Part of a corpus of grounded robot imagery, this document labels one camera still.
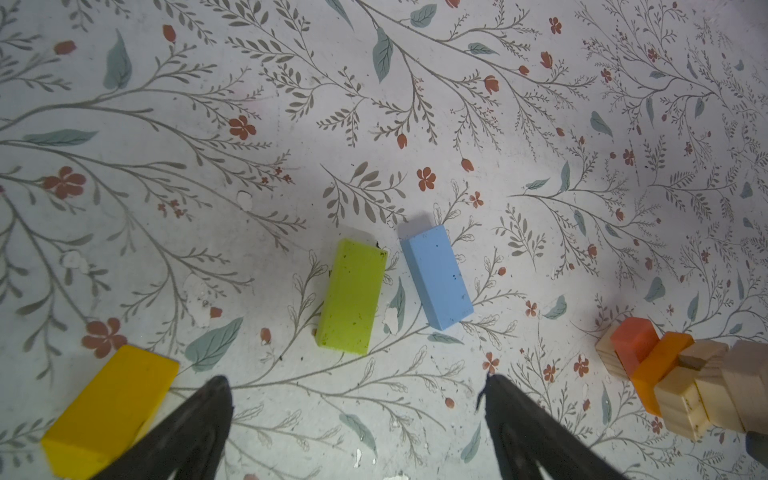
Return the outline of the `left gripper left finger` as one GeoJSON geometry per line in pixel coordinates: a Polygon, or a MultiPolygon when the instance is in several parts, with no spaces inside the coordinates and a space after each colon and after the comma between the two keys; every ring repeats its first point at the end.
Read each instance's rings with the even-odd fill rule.
{"type": "Polygon", "coordinates": [[[213,479],[233,418],[226,377],[207,381],[96,479],[213,479]]]}

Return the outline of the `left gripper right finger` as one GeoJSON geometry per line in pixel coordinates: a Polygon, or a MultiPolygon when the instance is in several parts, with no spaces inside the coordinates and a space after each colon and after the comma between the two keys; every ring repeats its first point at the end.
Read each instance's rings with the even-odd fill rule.
{"type": "Polygon", "coordinates": [[[478,401],[503,479],[626,479],[507,377],[487,376],[478,401]]]}

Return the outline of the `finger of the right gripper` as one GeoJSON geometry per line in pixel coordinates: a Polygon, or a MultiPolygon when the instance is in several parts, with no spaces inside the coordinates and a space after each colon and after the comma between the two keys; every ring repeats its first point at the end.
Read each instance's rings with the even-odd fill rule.
{"type": "Polygon", "coordinates": [[[746,453],[762,465],[768,468],[768,435],[756,431],[749,431],[745,436],[746,453]]]}

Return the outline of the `grooved natural block front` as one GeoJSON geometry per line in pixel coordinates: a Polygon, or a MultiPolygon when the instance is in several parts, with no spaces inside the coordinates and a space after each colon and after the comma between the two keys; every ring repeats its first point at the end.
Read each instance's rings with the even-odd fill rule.
{"type": "Polygon", "coordinates": [[[746,430],[731,398],[723,372],[723,356],[713,357],[698,372],[695,383],[710,422],[726,430],[746,430]]]}

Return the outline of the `long natural wood block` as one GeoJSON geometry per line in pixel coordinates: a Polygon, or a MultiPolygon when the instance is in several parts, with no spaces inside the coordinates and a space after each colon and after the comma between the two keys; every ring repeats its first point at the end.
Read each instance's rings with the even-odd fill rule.
{"type": "Polygon", "coordinates": [[[767,345],[737,341],[724,357],[723,377],[746,431],[767,433],[767,345]]]}

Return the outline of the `small natural wood cube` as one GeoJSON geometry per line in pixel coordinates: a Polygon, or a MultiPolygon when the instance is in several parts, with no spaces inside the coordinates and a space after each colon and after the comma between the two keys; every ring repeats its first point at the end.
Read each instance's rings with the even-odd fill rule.
{"type": "Polygon", "coordinates": [[[595,350],[607,372],[613,377],[626,381],[629,377],[611,341],[611,336],[618,327],[618,324],[612,324],[596,343],[595,350]]]}

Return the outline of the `orange wood block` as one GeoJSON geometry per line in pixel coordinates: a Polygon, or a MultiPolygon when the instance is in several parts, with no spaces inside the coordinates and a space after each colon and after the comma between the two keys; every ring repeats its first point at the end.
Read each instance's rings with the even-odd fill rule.
{"type": "Polygon", "coordinates": [[[660,405],[654,389],[668,373],[679,365],[678,355],[692,346],[694,342],[694,338],[686,333],[665,333],[630,376],[637,396],[649,414],[661,416],[660,405]]]}

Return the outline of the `red wood block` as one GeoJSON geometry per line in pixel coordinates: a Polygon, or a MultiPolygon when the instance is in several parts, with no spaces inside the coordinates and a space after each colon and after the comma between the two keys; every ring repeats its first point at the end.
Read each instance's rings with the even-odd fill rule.
{"type": "Polygon", "coordinates": [[[659,343],[654,324],[645,318],[625,319],[610,337],[613,349],[630,377],[659,343]]]}

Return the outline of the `green wood block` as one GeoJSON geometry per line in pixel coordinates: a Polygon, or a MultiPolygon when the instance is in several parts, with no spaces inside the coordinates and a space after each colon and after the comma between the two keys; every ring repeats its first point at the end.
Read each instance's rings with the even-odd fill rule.
{"type": "Polygon", "coordinates": [[[339,242],[315,335],[318,346],[368,353],[388,253],[350,239],[339,242]]]}

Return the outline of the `grooved natural wood block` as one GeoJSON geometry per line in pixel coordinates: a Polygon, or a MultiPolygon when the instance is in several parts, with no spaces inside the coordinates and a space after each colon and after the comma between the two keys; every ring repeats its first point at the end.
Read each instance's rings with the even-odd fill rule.
{"type": "Polygon", "coordinates": [[[697,370],[677,366],[654,387],[666,428],[697,442],[710,428],[695,379],[697,370]]]}

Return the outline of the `yellow wood block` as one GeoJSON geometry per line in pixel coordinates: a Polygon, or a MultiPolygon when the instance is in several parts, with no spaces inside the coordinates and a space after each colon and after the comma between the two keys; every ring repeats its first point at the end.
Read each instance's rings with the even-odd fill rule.
{"type": "Polygon", "coordinates": [[[121,347],[44,434],[52,473],[89,479],[146,434],[180,369],[170,358],[121,347]]]}

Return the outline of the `blue wood block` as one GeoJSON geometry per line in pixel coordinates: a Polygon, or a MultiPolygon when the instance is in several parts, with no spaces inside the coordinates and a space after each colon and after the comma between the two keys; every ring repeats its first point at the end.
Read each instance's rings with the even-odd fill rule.
{"type": "Polygon", "coordinates": [[[473,314],[470,295],[443,225],[402,240],[401,247],[430,327],[444,331],[473,314]]]}

